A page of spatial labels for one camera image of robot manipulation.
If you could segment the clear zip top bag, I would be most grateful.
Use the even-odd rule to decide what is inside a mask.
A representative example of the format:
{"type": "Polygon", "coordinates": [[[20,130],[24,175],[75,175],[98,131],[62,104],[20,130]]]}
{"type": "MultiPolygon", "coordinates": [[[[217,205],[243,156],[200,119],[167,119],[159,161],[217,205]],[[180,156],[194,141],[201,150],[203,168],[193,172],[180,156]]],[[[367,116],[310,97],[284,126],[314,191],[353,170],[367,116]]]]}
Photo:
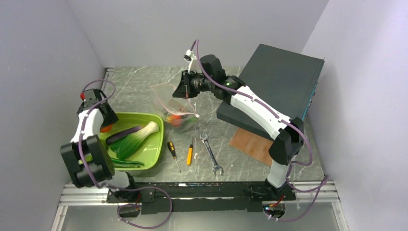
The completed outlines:
{"type": "Polygon", "coordinates": [[[199,120],[200,116],[189,100],[174,98],[176,86],[156,84],[150,86],[151,108],[172,129],[185,132],[199,120]]]}

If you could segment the red bell pepper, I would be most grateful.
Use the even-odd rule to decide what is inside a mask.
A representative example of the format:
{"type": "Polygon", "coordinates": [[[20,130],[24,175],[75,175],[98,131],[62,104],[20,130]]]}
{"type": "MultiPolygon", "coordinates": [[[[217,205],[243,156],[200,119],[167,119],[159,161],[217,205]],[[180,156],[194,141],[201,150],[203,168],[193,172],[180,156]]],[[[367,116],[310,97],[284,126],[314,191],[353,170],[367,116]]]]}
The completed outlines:
{"type": "Polygon", "coordinates": [[[167,123],[169,123],[171,126],[174,127],[179,127],[182,124],[182,116],[180,115],[169,115],[166,118],[167,123]]]}

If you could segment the orange fruit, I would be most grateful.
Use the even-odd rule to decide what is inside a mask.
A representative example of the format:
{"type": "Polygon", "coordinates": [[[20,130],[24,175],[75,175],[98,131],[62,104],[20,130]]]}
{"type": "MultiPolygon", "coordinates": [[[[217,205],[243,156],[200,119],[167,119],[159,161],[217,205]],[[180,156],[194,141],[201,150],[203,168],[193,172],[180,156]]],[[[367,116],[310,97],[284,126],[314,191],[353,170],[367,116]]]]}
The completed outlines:
{"type": "Polygon", "coordinates": [[[108,125],[108,126],[105,126],[105,127],[103,127],[103,128],[100,129],[100,132],[101,132],[101,133],[109,132],[109,131],[112,129],[112,126],[113,126],[113,124],[110,124],[110,125],[108,125]]]}

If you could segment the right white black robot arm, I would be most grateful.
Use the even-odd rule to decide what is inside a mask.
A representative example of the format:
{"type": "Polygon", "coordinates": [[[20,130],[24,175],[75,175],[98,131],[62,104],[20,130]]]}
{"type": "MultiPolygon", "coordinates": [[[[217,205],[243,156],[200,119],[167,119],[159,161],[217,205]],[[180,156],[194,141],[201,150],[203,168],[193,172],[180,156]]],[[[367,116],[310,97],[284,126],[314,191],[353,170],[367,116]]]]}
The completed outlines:
{"type": "Polygon", "coordinates": [[[189,99],[209,91],[259,124],[273,140],[268,151],[272,166],[265,193],[271,200],[278,199],[287,184],[290,165],[304,144],[302,120],[280,113],[260,99],[241,79],[226,75],[214,55],[197,58],[192,50],[187,50],[184,60],[189,64],[188,69],[182,72],[172,96],[189,99]]]}

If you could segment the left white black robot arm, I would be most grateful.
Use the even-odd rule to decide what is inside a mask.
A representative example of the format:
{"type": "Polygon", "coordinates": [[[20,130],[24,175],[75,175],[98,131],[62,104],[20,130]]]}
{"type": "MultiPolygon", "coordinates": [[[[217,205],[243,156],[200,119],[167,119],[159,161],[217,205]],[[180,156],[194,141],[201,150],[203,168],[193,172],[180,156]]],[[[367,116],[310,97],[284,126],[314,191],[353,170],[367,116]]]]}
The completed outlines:
{"type": "Polygon", "coordinates": [[[60,147],[60,153],[73,184],[78,187],[106,186],[119,191],[126,202],[134,201],[138,188],[126,172],[115,169],[105,145],[101,129],[111,129],[118,121],[102,90],[90,89],[81,93],[82,103],[77,111],[79,123],[74,137],[60,147]]]}

